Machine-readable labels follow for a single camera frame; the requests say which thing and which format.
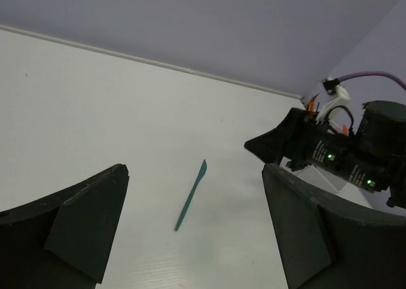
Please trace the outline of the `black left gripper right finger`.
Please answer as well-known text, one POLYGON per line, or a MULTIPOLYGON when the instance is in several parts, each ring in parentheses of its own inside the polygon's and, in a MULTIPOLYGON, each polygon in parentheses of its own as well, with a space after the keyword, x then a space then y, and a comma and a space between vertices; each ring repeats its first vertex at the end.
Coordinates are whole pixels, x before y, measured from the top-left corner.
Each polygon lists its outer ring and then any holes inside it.
POLYGON ((404 288, 405 218, 267 164, 262 171, 289 288, 404 288))

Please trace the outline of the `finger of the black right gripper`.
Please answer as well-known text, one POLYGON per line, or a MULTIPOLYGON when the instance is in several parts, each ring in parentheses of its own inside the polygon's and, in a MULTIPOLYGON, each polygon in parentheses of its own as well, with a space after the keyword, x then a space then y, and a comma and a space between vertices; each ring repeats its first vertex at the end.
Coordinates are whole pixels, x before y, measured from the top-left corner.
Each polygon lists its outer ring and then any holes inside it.
POLYGON ((298 121, 298 110, 290 110, 276 128, 244 143, 244 148, 264 164, 280 164, 298 121))

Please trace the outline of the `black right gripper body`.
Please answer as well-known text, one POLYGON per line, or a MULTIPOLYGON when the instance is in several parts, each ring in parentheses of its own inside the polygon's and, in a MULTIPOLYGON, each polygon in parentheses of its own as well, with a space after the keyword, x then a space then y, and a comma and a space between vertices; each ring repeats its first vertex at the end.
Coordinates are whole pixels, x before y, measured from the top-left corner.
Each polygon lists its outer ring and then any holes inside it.
POLYGON ((309 165, 331 174, 343 175, 349 152, 349 136, 339 133, 330 123, 316 123, 304 110, 291 108, 285 118, 289 137, 285 145, 286 167, 292 171, 309 165))

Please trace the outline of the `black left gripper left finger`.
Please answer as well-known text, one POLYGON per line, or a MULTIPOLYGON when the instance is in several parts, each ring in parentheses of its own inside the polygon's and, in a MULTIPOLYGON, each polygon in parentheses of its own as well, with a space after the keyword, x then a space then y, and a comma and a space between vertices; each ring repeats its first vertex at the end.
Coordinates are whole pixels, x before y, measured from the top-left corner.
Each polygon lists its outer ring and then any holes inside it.
POLYGON ((129 183, 113 165, 1 212, 1 288, 95 288, 103 280, 129 183))

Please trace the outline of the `orange yellow chopstick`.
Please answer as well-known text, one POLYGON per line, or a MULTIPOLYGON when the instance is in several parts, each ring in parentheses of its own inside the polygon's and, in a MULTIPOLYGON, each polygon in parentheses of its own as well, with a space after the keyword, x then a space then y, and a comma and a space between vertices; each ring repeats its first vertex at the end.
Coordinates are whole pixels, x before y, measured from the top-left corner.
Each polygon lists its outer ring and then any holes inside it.
POLYGON ((317 97, 318 97, 318 93, 310 99, 310 101, 306 107, 306 109, 308 111, 308 115, 311 117, 313 116, 314 111, 315 111, 315 100, 317 99, 317 97))

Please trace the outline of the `teal plastic knife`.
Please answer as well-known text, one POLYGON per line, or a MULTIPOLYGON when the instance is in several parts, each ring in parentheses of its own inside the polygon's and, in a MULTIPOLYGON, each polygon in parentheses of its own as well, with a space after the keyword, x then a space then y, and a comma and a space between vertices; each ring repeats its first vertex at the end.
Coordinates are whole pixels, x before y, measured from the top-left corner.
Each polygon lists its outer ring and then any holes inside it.
POLYGON ((185 216, 186 216, 186 214, 188 212, 188 208, 189 208, 189 206, 190 206, 190 204, 192 202, 192 199, 193 199, 193 196, 194 196, 194 194, 196 192, 196 189, 197 189, 199 183, 201 182, 202 178, 205 176, 206 172, 207 172, 207 162, 206 162, 206 160, 203 160, 203 162, 202 162, 202 164, 200 166, 199 172, 197 174, 197 177, 196 177, 196 179, 194 181, 194 184, 193 184, 193 186, 192 186, 192 188, 191 188, 191 190, 190 190, 190 192, 188 194, 188 197, 187 197, 187 199, 186 199, 186 201, 184 203, 184 206, 183 206, 183 208, 182 208, 182 210, 180 212, 179 218, 178 218, 178 220, 177 220, 177 222, 175 224, 174 231, 179 230, 179 228, 180 228, 180 226, 181 226, 181 224, 182 224, 182 222, 183 222, 183 220, 184 220, 184 218, 185 218, 185 216))

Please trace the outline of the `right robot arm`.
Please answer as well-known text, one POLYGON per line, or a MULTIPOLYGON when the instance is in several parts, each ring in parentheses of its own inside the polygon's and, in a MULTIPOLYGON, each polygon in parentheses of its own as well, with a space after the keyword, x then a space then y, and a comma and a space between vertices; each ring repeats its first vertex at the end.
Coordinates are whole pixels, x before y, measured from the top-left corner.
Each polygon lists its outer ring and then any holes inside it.
POLYGON ((370 193, 388 190, 389 207, 405 207, 405 105, 392 101, 363 104, 357 130, 331 126, 330 115, 291 108, 274 129, 245 142, 266 164, 288 158, 292 171, 319 167, 370 193))

